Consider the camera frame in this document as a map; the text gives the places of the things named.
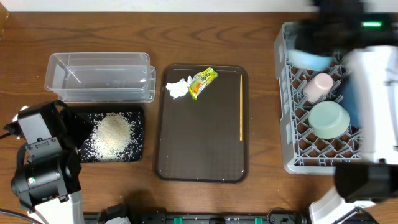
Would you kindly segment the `light blue small bowl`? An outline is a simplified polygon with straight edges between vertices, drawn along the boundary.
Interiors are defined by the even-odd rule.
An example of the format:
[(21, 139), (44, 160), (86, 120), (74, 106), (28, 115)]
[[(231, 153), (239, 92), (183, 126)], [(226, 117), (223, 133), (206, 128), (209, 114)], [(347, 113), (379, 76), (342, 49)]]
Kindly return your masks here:
[(333, 58), (310, 54), (300, 50), (288, 50), (289, 60), (292, 65), (299, 69), (323, 71), (332, 63)]

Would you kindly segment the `pink cup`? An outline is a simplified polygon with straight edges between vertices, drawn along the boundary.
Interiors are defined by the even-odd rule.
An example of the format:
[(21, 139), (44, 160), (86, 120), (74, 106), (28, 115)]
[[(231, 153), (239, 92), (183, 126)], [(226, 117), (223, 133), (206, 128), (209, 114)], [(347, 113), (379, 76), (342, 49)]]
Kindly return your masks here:
[(327, 95), (333, 86), (333, 79), (327, 73), (319, 73), (303, 88), (308, 101), (316, 103), (323, 95)]

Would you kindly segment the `dark blue plate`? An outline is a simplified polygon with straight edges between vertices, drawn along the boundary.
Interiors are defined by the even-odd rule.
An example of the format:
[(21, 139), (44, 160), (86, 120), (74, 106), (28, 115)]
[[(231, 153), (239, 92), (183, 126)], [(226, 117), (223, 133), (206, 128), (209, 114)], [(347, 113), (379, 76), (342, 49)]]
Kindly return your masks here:
[(356, 102), (356, 89), (350, 76), (342, 79), (338, 87), (338, 95), (343, 97), (339, 104), (348, 112), (350, 116), (350, 125), (359, 129), (361, 126), (358, 116), (358, 104)]

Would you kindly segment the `mint green bowl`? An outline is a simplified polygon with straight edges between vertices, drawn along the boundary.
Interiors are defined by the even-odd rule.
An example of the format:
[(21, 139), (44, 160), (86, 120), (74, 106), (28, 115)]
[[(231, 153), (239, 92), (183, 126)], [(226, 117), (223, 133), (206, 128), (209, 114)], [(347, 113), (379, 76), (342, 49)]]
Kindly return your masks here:
[(334, 101), (322, 101), (310, 110), (308, 122), (318, 138), (333, 139), (341, 136), (350, 124), (349, 113)]

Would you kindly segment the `wooden chopstick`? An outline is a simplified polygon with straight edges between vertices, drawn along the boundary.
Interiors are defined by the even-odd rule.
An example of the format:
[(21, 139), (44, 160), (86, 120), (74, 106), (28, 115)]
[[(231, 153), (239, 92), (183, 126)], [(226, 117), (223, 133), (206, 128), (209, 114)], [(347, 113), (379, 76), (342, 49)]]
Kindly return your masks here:
[(243, 141), (243, 76), (239, 82), (239, 140)]

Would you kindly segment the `yellow green snack wrapper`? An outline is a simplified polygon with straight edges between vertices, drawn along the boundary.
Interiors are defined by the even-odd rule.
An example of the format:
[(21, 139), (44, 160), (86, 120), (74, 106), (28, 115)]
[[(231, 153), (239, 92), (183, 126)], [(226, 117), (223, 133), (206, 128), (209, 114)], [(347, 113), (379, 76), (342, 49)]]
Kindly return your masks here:
[(218, 73), (211, 67), (198, 72), (188, 86), (188, 91), (194, 100), (197, 100), (199, 94), (218, 76)]

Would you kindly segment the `white tissue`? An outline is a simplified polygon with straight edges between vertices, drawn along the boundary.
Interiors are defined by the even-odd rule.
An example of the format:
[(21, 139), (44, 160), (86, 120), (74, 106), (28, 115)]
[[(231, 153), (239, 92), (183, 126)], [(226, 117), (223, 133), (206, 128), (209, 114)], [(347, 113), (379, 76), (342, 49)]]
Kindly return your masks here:
[(187, 79), (182, 78), (175, 83), (167, 83), (166, 89), (169, 91), (170, 96), (173, 99), (183, 97), (188, 93), (188, 86), (192, 82), (192, 77), (188, 76)]

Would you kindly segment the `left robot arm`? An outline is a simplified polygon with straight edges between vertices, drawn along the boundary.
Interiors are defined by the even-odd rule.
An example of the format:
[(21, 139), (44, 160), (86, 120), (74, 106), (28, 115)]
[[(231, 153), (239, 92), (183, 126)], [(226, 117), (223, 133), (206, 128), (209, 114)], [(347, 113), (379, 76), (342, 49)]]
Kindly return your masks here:
[(16, 156), (11, 188), (32, 223), (84, 223), (79, 148), (93, 125), (55, 100), (20, 110), (4, 126), (26, 140)]

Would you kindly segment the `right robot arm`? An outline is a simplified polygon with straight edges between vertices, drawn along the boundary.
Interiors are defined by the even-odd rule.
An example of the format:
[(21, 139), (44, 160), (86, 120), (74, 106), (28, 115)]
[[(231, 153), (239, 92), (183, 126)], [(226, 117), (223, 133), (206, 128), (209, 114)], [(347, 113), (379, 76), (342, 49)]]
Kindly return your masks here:
[(309, 208), (312, 223), (342, 223), (397, 197), (397, 27), (362, 1), (315, 1), (318, 16), (297, 27), (295, 60), (308, 68), (335, 50), (354, 84), (363, 134), (360, 162), (336, 165), (334, 186)]

